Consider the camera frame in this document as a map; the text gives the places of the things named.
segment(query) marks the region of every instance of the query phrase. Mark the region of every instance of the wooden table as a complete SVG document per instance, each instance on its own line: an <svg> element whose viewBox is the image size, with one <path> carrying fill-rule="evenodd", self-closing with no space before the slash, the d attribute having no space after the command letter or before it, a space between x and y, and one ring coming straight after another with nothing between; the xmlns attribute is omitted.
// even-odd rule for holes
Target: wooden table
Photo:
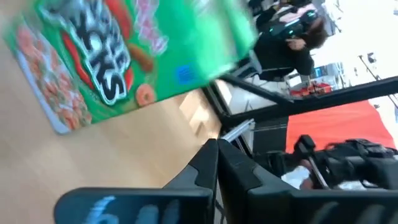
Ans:
<svg viewBox="0 0 398 224"><path fill-rule="evenodd" d="M22 3L0 1L1 27ZM200 148L175 99L59 136L4 42L0 54L0 223L53 223L77 187L162 187Z"/></svg>

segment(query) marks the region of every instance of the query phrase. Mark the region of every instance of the metal bar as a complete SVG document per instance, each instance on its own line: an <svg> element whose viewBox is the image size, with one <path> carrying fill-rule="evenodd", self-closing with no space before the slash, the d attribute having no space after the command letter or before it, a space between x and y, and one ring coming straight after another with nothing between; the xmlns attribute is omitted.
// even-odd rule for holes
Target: metal bar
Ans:
<svg viewBox="0 0 398 224"><path fill-rule="evenodd" d="M240 135L242 135L245 131L250 130L250 125L254 122L254 119L249 119L234 129L232 129L230 132L226 133L221 139L224 139L228 142L234 141L236 138L238 138Z"/></svg>
<svg viewBox="0 0 398 224"><path fill-rule="evenodd" d="M252 149L243 136L239 136L232 142L232 145L243 151L250 159L253 159Z"/></svg>
<svg viewBox="0 0 398 224"><path fill-rule="evenodd" d="M220 78L221 80L224 80L234 86L237 86L243 90L246 90L250 93L256 94L257 96L261 96L267 100L271 100L277 104L291 104L293 103L293 100L284 97L282 94L274 93L269 90L266 90L264 88L258 87L256 85L253 85L249 82L245 82L244 80L233 77L231 75L225 75Z"/></svg>
<svg viewBox="0 0 398 224"><path fill-rule="evenodd" d="M328 184L326 183L321 172L319 171L315 161L312 159L312 157L309 157L308 160L310 161L310 164L312 166L312 171L315 174L315 177L318 179L319 183L322 185L322 188L324 188L325 190L330 190Z"/></svg>
<svg viewBox="0 0 398 224"><path fill-rule="evenodd" d="M339 5L335 4L335 6L336 6L336 8L337 8L341 13L344 14L343 10L340 9L340 6L339 6Z"/></svg>
<svg viewBox="0 0 398 224"><path fill-rule="evenodd" d="M226 104L223 96L214 92L216 88L214 83L202 88L203 94L206 96L209 104L217 114L218 119L221 121L227 115L230 115L228 105Z"/></svg>
<svg viewBox="0 0 398 224"><path fill-rule="evenodd" d="M380 78L379 75L375 75L371 68L369 68L369 66L367 65L367 63L363 60L363 57L360 55L358 56L358 58L361 60L361 62L363 63L363 65L366 67L366 69L369 71L369 73L373 76L373 78L378 81L381 80L382 78ZM388 95L388 98L390 98L392 104L394 104L394 106L398 109L398 104L397 104L397 98L394 95Z"/></svg>
<svg viewBox="0 0 398 224"><path fill-rule="evenodd" d="M321 96L311 96L292 104L273 105L252 111L228 116L228 125L235 126L247 119L254 118L257 123L264 120L281 118L333 106L354 103L398 92L398 77L390 77L377 82L365 83Z"/></svg>
<svg viewBox="0 0 398 224"><path fill-rule="evenodd" d="M278 130L282 128L287 128L287 124L279 124L279 125L273 125L273 126L267 126L263 128L255 128L252 131L253 132L258 132L258 131L272 131L272 130Z"/></svg>

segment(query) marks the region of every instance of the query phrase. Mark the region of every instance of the red backdrop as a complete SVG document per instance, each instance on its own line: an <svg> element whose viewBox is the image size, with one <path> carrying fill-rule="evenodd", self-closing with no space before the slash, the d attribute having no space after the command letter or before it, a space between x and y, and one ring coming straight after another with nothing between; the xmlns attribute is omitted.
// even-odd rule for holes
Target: red backdrop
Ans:
<svg viewBox="0 0 398 224"><path fill-rule="evenodd" d="M302 134L309 134L318 150L331 142L350 138L365 138L396 148L380 114L368 100L290 116L286 152L293 152L294 144Z"/></svg>

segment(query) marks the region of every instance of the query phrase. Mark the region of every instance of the cereal box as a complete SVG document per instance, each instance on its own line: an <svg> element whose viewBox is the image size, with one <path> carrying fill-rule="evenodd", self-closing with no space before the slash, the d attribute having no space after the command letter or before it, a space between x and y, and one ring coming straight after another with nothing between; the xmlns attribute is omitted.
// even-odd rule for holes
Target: cereal box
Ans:
<svg viewBox="0 0 398 224"><path fill-rule="evenodd" d="M256 37L241 0L38 0L4 35L61 134L206 85Z"/></svg>

